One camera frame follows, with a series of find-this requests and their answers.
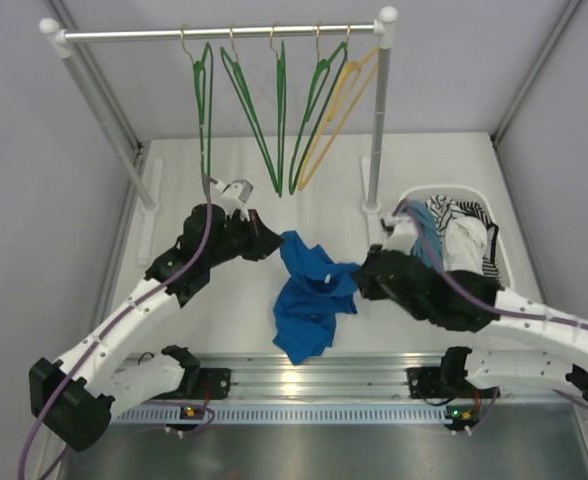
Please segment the blue tank top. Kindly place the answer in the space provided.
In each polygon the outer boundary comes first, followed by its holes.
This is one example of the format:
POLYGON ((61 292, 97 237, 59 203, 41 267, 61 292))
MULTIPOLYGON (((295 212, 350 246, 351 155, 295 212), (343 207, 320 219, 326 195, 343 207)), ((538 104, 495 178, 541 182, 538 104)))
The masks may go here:
POLYGON ((300 365, 333 346, 338 314, 358 313, 353 262, 334 262, 324 248, 308 247, 296 231, 283 233, 280 257, 289 273, 274 307, 275 346, 300 365))

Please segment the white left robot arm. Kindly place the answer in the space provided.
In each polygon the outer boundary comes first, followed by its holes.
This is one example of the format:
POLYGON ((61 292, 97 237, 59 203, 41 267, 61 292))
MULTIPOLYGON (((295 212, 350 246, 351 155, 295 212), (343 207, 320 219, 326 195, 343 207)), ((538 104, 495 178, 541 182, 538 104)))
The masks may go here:
POLYGON ((157 397, 187 399, 200 392, 200 362, 186 347, 169 345, 134 367, 123 363, 209 283, 213 268, 236 258, 262 261, 283 243, 254 209, 228 214, 215 204, 194 207, 176 242, 108 318, 55 361, 42 358, 31 367, 33 415, 82 452, 127 410, 157 397))

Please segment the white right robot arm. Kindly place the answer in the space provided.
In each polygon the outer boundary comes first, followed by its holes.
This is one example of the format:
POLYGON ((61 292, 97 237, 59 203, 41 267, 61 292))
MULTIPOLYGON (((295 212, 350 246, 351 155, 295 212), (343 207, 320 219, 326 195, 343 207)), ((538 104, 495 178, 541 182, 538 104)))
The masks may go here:
POLYGON ((414 319, 447 331, 502 337, 524 351, 448 348, 440 382, 452 396, 474 387, 530 387, 579 398, 588 406, 588 321, 529 300, 494 279, 439 272, 400 251, 372 248, 352 275, 361 295, 389 300, 414 319))

